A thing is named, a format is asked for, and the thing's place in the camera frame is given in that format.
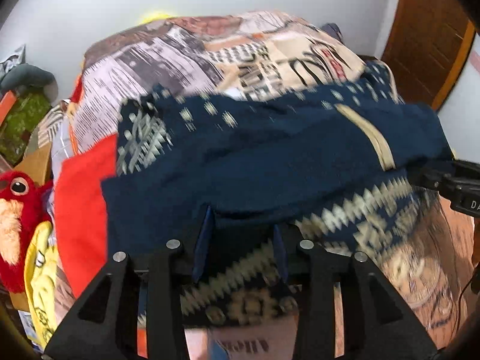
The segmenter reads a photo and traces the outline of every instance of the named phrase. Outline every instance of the yellow printed fabric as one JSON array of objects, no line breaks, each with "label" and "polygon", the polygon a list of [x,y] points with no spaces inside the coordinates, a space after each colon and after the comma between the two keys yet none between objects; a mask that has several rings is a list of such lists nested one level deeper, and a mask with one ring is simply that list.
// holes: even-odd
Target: yellow printed fabric
[{"label": "yellow printed fabric", "polygon": [[55,280],[57,245],[49,242],[52,224],[42,222],[35,229],[25,260],[25,292],[39,345],[47,346],[57,329],[55,319]]}]

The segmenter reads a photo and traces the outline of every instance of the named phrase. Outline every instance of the dark fabric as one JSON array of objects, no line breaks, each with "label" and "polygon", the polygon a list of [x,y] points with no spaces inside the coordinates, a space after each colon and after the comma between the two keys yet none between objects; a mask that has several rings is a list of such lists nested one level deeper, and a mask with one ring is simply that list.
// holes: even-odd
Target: dark fabric
[{"label": "dark fabric", "polygon": [[332,38],[337,39],[339,42],[343,43],[343,35],[340,31],[340,28],[335,23],[327,23],[321,26],[320,30],[326,32]]},{"label": "dark fabric", "polygon": [[31,64],[20,64],[9,71],[0,83],[0,92],[15,90],[21,85],[42,88],[53,82],[54,75]]},{"label": "dark fabric", "polygon": [[[358,82],[363,90],[357,88],[355,94],[360,106],[348,85],[336,84],[266,103],[210,96],[215,115],[206,111],[207,100],[201,97],[184,103],[162,97],[156,105],[164,113],[171,150],[165,149],[141,175],[103,183],[113,224],[109,252],[154,250],[174,237],[204,203],[215,210],[217,229],[227,230],[291,220],[312,212],[326,197],[342,194],[347,186],[369,185],[365,179],[382,174],[377,154],[366,135],[331,106],[339,103],[338,94],[385,136],[397,168],[421,158],[450,159],[431,109],[396,106],[382,96],[372,100],[368,86],[390,93],[387,71],[379,75],[385,85],[373,79],[375,74],[371,70]],[[135,115],[135,104],[122,110],[119,147],[127,145],[125,132],[132,127],[129,115]],[[182,118],[184,110],[191,114],[191,126]],[[235,128],[225,123],[225,113],[233,116]],[[138,227],[142,231],[132,237],[131,229]]]},{"label": "dark fabric", "polygon": [[[336,104],[348,105],[382,133],[397,170],[383,172],[371,141]],[[388,70],[376,62],[367,63],[356,83],[322,85],[265,103],[223,95],[173,98],[156,86],[127,102],[120,120],[120,176],[102,183],[109,255],[154,251],[178,237],[207,203],[215,230],[204,282],[248,260],[248,253],[270,242],[268,227],[285,221],[298,221],[304,237],[320,239],[327,249],[361,249],[380,262],[414,227],[415,220],[404,226],[403,215],[416,218],[421,205],[405,166],[451,159],[436,114],[395,101]],[[378,204],[365,205],[372,193]],[[315,218],[328,227],[321,237],[309,229]],[[276,272],[275,265],[264,268]],[[266,279],[262,270],[246,277],[241,290],[211,303],[229,316],[222,324],[258,321],[238,311],[238,298],[249,291],[274,304],[268,317],[286,312],[282,299],[299,302],[294,290]],[[263,287],[267,292],[258,292]],[[212,322],[210,303],[200,303],[186,301],[186,324]]]}]

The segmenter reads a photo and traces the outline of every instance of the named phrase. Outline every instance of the metal screw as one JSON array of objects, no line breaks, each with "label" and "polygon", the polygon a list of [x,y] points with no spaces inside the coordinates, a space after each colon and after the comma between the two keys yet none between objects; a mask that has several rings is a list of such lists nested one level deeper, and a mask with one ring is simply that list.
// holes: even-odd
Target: metal screw
[{"label": "metal screw", "polygon": [[223,325],[226,320],[225,314],[216,306],[209,306],[205,310],[208,320],[214,325]]},{"label": "metal screw", "polygon": [[364,263],[368,260],[368,256],[365,253],[363,253],[362,251],[358,251],[357,253],[355,253],[355,259],[359,263]]},{"label": "metal screw", "polygon": [[315,244],[309,239],[304,239],[303,241],[300,241],[300,247],[302,249],[310,250],[310,249],[313,249],[314,246]]},{"label": "metal screw", "polygon": [[127,254],[124,251],[118,251],[113,255],[113,260],[117,263],[120,263],[127,257]]},{"label": "metal screw", "polygon": [[180,247],[180,241],[178,239],[171,239],[166,243],[166,247],[169,249],[177,249]]}]

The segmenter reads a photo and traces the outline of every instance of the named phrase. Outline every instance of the plush toy eye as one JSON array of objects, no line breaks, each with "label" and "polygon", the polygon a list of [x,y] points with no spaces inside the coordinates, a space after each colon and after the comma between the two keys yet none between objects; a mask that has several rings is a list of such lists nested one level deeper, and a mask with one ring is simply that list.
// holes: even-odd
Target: plush toy eye
[{"label": "plush toy eye", "polygon": [[27,181],[23,177],[14,178],[10,184],[10,191],[15,196],[27,195],[29,191]]}]

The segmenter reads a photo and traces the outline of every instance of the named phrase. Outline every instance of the black mount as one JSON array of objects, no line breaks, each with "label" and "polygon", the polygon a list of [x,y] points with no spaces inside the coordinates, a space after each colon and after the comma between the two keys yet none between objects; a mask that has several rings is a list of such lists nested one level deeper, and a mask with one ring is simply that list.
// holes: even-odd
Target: black mount
[{"label": "black mount", "polygon": [[480,164],[468,161],[428,162],[409,170],[412,185],[438,191],[451,209],[480,218]]},{"label": "black mount", "polygon": [[[140,276],[148,282],[147,348],[154,360],[187,360],[178,287],[201,275],[212,226],[206,208],[196,229],[151,257],[117,252],[75,302],[45,349],[54,360],[138,360]],[[295,226],[272,228],[282,279],[303,283],[294,360],[335,358],[334,283],[340,283],[345,355],[340,359],[424,360],[436,347],[410,307],[367,255],[332,254]]]}]

